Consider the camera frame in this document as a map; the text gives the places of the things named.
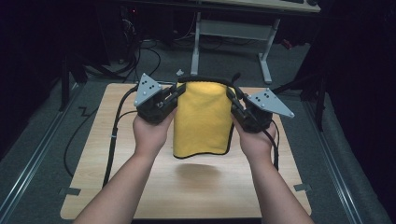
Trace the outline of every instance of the gray triangular bracket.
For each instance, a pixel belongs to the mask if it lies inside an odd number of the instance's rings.
[[[268,88],[265,91],[249,95],[247,99],[260,110],[283,115],[291,119],[294,118],[294,113],[291,112],[291,110],[289,110]]]
[[[146,74],[143,74],[139,82],[136,98],[134,99],[134,106],[139,106],[145,103],[153,95],[157,94],[163,89],[163,86]]]

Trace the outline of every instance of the person's right hand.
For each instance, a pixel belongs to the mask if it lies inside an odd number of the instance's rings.
[[[232,115],[233,124],[236,130],[239,132],[240,136],[240,144],[242,151],[247,156],[247,160],[249,162],[258,160],[258,161],[269,161],[271,162],[271,148],[272,143],[265,135],[265,133],[247,133],[244,131],[242,126],[238,123],[236,118]],[[267,129],[267,132],[275,138],[276,136],[276,127],[274,123],[271,122],[270,127]]]

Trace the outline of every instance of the desk leg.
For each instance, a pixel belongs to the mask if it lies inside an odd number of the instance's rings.
[[[264,53],[259,54],[260,65],[262,66],[262,75],[264,76],[264,82],[266,84],[272,83],[271,74],[270,74],[270,71],[268,69],[268,64],[267,64],[267,57],[270,52],[271,46],[274,42],[274,38],[275,38],[277,27],[279,26],[279,23],[280,23],[280,19],[276,19],[272,26],[270,34],[268,35],[268,40],[267,40],[267,44],[265,46]]]
[[[200,33],[201,33],[201,12],[197,12],[197,22],[195,24],[195,45],[194,45],[194,52],[192,53],[192,62],[191,62],[192,76],[198,75]]]

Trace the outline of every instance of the table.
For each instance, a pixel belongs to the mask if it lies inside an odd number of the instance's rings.
[[[70,188],[79,195],[66,195],[61,210],[63,219],[74,219],[102,187],[106,171],[110,135],[122,95],[133,84],[109,84],[81,154]],[[246,93],[261,88],[242,88]],[[122,113],[134,110],[134,94],[125,102]],[[135,113],[119,123],[118,140],[111,176],[134,151],[132,122]],[[280,131],[279,172],[304,209],[311,207],[302,184],[289,142],[278,116],[274,117]],[[158,155],[134,218],[235,218],[261,217],[252,184],[248,161],[239,146],[237,131],[233,132],[227,155],[200,155],[185,160],[174,158],[173,125]]]
[[[261,8],[272,8],[277,10],[292,10],[301,12],[320,12],[318,6],[309,6],[306,1],[303,4],[285,2],[280,0],[202,0],[207,3],[220,3],[237,5],[243,7],[261,7]],[[259,62],[262,68],[262,75],[266,84],[271,84],[271,74],[268,69],[267,57],[270,48],[274,42],[276,31],[278,29],[280,19],[276,18],[272,25],[258,25],[248,24],[239,22],[228,22],[228,21],[213,21],[213,20],[202,20],[201,12],[197,13],[196,25],[195,25],[195,44],[192,53],[191,60],[191,74],[193,76],[198,75],[198,63],[199,63],[199,40],[201,35],[219,35],[225,37],[236,37],[245,39],[254,39],[264,41],[265,45],[262,53],[259,53]]]

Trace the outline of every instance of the yellow cloth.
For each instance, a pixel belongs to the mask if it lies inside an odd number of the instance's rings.
[[[210,153],[223,155],[233,133],[227,87],[216,82],[187,82],[177,99],[174,156],[184,159]]]

